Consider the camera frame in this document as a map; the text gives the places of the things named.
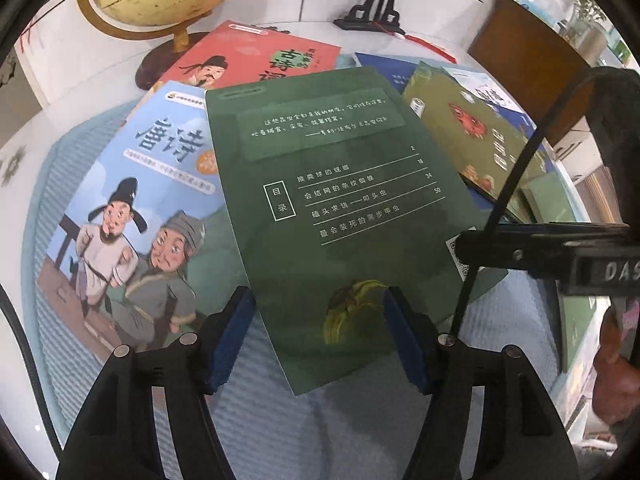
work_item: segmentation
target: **blue gripper pad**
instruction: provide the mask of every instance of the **blue gripper pad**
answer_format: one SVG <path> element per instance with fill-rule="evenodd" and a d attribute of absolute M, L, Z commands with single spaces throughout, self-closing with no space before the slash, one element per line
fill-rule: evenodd
<path fill-rule="evenodd" d="M 224 310 L 209 316 L 200 330 L 209 395 L 228 381 L 255 311 L 254 294 L 247 287 L 239 286 Z"/>
<path fill-rule="evenodd" d="M 425 395 L 433 393 L 442 377 L 435 325 L 428 316 L 416 314 L 397 287 L 385 291 L 384 314 L 406 378 Z"/>

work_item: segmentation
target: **white robe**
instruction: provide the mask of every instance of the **white robe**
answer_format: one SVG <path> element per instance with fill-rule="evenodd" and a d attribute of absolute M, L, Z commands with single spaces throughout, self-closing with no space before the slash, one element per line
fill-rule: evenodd
<path fill-rule="evenodd" d="M 102 299 L 111 280 L 124 286 L 138 265 L 138 255 L 124 235 L 105 243 L 100 239 L 100 229 L 101 226 L 98 225 L 83 225 L 76 240 L 76 253 L 85 262 L 86 297 L 89 304 L 97 304 Z M 125 248 L 130 249 L 129 260 L 123 257 Z"/>

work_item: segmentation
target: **orange circle badge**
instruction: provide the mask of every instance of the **orange circle badge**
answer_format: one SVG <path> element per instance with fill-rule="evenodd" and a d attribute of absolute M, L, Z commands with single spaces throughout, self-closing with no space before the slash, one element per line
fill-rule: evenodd
<path fill-rule="evenodd" d="M 207 150 L 198 157 L 196 169 L 204 175 L 218 174 L 218 162 L 216 161 L 216 152 Z"/>

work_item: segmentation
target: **globe base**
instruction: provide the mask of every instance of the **globe base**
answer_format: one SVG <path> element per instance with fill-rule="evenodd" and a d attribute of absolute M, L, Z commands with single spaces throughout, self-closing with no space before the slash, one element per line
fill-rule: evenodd
<path fill-rule="evenodd" d="M 182 52 L 175 51 L 175 41 L 170 40 L 156 46 L 142 60 L 136 72 L 136 85 L 148 91 L 189 49 L 204 38 L 208 32 L 189 34 L 189 47 Z"/>

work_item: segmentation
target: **gray hat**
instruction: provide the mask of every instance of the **gray hat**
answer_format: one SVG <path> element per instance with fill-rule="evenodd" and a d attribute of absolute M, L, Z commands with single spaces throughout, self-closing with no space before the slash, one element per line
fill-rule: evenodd
<path fill-rule="evenodd" d="M 184 211 L 178 211 L 162 227 L 172 229 L 184 236 L 193 254 L 196 254 L 204 245 L 204 222 L 187 215 Z"/>

